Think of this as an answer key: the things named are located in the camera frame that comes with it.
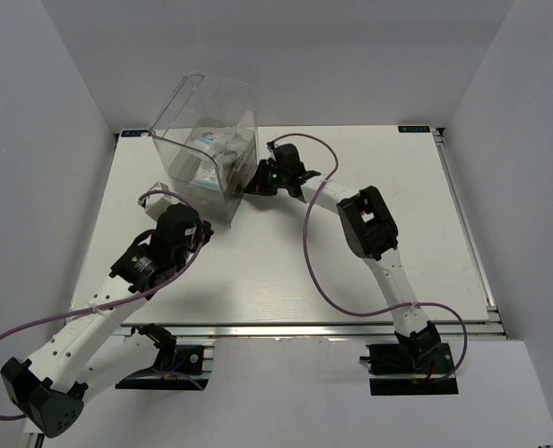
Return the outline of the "white cotton pad pack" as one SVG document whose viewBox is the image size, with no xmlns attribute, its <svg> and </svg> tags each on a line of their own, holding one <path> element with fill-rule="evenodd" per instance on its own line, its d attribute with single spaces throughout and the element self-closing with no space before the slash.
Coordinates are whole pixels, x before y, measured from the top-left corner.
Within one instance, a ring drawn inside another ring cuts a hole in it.
<svg viewBox="0 0 553 448">
<path fill-rule="evenodd" d="M 233 138 L 233 133 L 206 132 L 194 139 L 192 144 L 205 154 L 214 156 L 228 151 Z"/>
<path fill-rule="evenodd" d="M 225 190 L 228 175 L 236 160 L 236 154 L 228 152 L 214 160 L 202 161 L 194 175 L 193 184 L 204 189 Z"/>
</svg>

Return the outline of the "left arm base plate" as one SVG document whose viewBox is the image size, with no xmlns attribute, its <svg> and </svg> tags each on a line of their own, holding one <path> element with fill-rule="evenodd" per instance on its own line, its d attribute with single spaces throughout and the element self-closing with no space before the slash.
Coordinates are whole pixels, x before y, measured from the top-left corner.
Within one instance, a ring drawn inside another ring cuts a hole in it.
<svg viewBox="0 0 553 448">
<path fill-rule="evenodd" d="M 181 343 L 176 336 L 156 324 L 131 327 L 131 336 L 148 336 L 157 354 L 150 367 L 131 373 L 117 390 L 204 391 L 209 382 L 210 347 Z"/>
</svg>

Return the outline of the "smoked acrylic drawer organizer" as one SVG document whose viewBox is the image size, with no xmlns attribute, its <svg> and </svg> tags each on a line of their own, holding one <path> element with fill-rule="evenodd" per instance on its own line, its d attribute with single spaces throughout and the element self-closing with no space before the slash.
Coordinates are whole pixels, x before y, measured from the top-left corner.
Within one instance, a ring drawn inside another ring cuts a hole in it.
<svg viewBox="0 0 553 448">
<path fill-rule="evenodd" d="M 174 191 L 205 219 L 229 226 L 256 167 L 256 143 L 248 128 L 193 129 L 168 168 Z"/>
</svg>

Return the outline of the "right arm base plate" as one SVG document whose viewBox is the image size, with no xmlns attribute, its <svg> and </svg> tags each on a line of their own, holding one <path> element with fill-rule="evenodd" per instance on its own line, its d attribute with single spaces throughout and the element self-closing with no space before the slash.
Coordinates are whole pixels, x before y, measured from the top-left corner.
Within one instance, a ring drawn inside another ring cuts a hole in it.
<svg viewBox="0 0 553 448">
<path fill-rule="evenodd" d="M 453 396 L 459 394 L 449 345 L 443 343 L 426 360 L 414 365 L 399 344 L 367 346 L 359 362 L 369 372 L 373 397 Z"/>
</svg>

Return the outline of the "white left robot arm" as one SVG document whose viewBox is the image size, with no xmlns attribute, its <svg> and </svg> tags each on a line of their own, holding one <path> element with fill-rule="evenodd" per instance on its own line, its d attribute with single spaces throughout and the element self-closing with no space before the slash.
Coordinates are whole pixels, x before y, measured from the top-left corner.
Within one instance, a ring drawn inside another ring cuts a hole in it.
<svg viewBox="0 0 553 448">
<path fill-rule="evenodd" d="M 96 353 L 121 324 L 184 270 L 213 235 L 191 207 L 169 206 L 111 266 L 88 306 L 1 376 L 10 400 L 48 438 L 67 431 L 85 404 L 133 373 L 165 373 L 179 362 L 177 340 L 156 324 L 135 327 L 118 347 Z"/>
</svg>

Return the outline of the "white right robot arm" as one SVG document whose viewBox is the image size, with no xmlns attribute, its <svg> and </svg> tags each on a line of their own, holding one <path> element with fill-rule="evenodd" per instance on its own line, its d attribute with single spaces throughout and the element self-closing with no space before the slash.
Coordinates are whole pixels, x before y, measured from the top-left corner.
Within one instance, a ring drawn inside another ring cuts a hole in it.
<svg viewBox="0 0 553 448">
<path fill-rule="evenodd" d="M 350 189 L 332 181 L 332 174 L 308 170 L 293 144 L 267 144 L 271 157 L 259 161 L 245 193 L 275 196 L 283 189 L 307 205 L 303 223 L 305 265 L 318 293 L 338 312 L 367 318 L 389 313 L 400 345 L 399 359 L 409 371 L 423 371 L 441 344 L 434 323 L 418 304 L 401 261 L 399 230 L 380 191 L 374 186 Z M 369 268 L 387 307 L 374 312 L 353 312 L 336 304 L 319 284 L 310 257 L 307 237 L 310 214 L 318 206 L 338 216 L 347 246 Z"/>
</svg>

